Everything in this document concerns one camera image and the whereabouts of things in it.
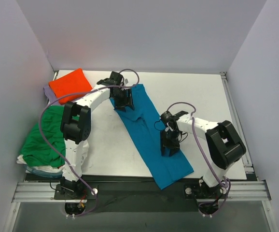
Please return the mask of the teal blue t shirt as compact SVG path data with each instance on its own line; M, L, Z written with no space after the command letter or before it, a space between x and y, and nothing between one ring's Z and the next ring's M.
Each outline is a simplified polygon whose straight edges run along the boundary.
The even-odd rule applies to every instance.
M125 112L117 111L117 114L156 184L160 189L165 189L192 174L193 167L182 151L172 157L161 155L159 130L162 130L164 126L158 123L157 127L154 127L154 123L159 119L159 113L143 84L132 88L132 97L135 109L128 107Z

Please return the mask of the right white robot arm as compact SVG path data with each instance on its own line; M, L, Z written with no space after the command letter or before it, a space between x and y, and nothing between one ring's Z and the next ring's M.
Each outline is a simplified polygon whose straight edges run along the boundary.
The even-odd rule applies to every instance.
M246 153L246 147L234 125L225 120L212 122L191 116L186 111L160 116L165 129L160 131L162 156L172 157L180 151L183 134L192 134L209 170L200 178L199 193L210 197L216 187L229 188L227 171Z

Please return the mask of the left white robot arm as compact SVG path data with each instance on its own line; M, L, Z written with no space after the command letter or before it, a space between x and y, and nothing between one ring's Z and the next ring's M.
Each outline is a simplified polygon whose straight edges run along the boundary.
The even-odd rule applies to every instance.
M115 110L134 110L131 88L125 86L121 72L111 72L110 77L99 80L84 96L64 105L60 130L66 146L67 160L60 185L70 198L79 198L84 190L84 183L80 180L84 160L82 155L87 154L84 145L91 133L92 112L108 99L113 99Z

